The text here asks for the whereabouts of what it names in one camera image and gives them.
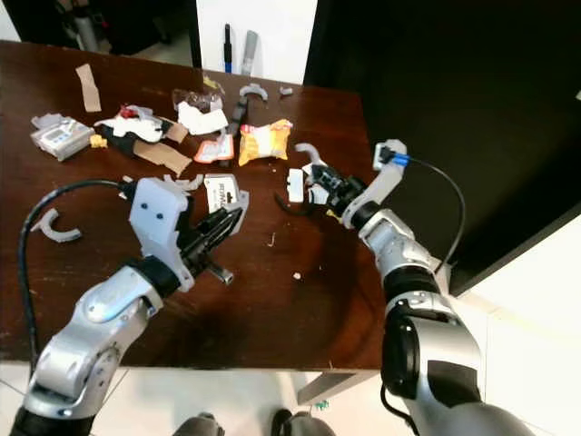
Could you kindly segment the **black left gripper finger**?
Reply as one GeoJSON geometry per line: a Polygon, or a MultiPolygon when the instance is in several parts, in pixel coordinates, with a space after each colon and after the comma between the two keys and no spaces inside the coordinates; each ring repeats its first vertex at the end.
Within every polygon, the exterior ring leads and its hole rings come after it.
{"type": "Polygon", "coordinates": [[[233,235],[241,223],[241,208],[222,207],[198,223],[202,235],[233,235]]]}
{"type": "Polygon", "coordinates": [[[219,249],[230,236],[236,234],[238,225],[240,224],[240,220],[228,220],[227,222],[222,222],[219,229],[214,230],[211,240],[207,243],[207,258],[211,258],[212,254],[215,253],[215,251],[219,249]]]}

